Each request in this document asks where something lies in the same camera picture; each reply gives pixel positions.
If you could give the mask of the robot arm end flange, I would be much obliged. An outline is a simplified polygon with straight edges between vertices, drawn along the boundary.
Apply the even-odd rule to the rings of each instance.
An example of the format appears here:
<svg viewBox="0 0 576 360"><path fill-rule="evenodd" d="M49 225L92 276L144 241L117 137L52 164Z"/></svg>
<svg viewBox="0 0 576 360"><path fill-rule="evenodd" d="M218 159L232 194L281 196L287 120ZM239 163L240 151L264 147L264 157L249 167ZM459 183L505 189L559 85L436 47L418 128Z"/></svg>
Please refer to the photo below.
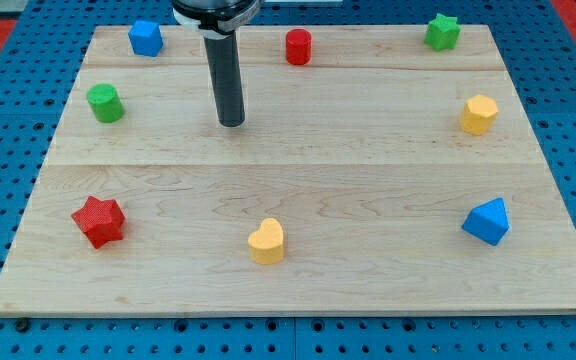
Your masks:
<svg viewBox="0 0 576 360"><path fill-rule="evenodd" d="M172 0L177 23L204 38L221 40L248 24L261 10L263 0Z"/></svg>

